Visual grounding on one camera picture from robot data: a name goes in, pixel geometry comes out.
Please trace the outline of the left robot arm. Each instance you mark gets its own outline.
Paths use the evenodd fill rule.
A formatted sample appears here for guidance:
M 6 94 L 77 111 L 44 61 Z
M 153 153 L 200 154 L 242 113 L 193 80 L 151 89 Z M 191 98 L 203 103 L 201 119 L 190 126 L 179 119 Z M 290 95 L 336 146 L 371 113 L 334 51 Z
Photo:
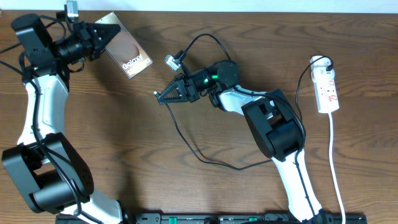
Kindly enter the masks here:
M 2 164 L 35 213 L 68 215 L 73 222 L 128 223 L 120 202 L 95 189 L 88 165 L 64 134 L 70 65 L 99 58 L 121 28 L 59 12 L 50 23 L 60 24 L 63 36 L 53 40 L 44 20 L 26 14 L 11 23 L 23 47 L 17 72 L 28 105 L 22 134 L 2 153 Z

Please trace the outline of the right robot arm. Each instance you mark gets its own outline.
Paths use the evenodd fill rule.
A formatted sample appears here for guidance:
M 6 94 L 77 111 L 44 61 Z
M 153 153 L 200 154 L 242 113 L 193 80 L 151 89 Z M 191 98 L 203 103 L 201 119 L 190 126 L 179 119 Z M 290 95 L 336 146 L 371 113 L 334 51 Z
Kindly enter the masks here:
M 305 128 L 284 94 L 278 90 L 250 91 L 239 85 L 232 60 L 215 62 L 195 72 L 172 56 L 165 63 L 175 76 L 156 97 L 160 104 L 191 102 L 208 96 L 212 105 L 245 117 L 260 151 L 273 161 L 287 193 L 289 211 L 300 222 L 315 223 L 323 211 L 305 165 Z

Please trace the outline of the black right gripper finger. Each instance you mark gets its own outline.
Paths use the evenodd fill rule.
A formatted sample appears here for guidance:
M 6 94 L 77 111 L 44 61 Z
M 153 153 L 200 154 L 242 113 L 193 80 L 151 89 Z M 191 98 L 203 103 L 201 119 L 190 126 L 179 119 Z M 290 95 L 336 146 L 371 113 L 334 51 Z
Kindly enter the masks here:
M 162 91 L 162 93 L 167 93 L 172 90 L 176 90 L 180 88 L 180 86 L 183 85 L 183 77 L 182 76 L 175 76 L 172 81 L 165 87 L 165 89 Z
M 157 95 L 157 101 L 160 104 L 168 104 L 168 103 L 183 103 L 187 102 L 182 98 L 179 88 L 176 90 L 172 90 L 167 93 L 160 93 Z

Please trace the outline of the white power strip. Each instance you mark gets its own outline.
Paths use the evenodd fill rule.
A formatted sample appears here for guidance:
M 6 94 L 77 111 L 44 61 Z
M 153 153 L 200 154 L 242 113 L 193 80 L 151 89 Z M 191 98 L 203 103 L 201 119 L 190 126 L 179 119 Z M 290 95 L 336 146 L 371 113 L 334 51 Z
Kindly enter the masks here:
M 326 71 L 325 67 L 311 70 L 315 98 L 319 113 L 328 114 L 340 108 L 335 86 L 335 70 Z

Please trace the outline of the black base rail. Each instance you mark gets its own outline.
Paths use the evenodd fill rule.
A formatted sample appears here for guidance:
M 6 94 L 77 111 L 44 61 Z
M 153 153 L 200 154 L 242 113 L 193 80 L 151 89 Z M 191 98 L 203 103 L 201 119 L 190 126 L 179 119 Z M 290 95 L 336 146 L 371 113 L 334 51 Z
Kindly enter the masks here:
M 321 212 L 316 218 L 310 221 L 299 221 L 290 213 L 265 213 L 265 214 L 159 214 L 142 213 L 135 215 L 137 224 L 238 224 L 238 223 L 342 223 L 341 215 Z

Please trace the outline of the white USB charger plug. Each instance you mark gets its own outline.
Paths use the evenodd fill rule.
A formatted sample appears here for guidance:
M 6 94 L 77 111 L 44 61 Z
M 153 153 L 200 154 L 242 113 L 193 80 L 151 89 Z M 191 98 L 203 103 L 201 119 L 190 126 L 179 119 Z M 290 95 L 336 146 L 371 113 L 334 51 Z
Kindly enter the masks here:
M 333 60 L 324 55 L 315 55 L 310 59 L 310 68 L 313 70 L 315 67 L 325 67 L 326 71 L 332 71 L 334 64 Z

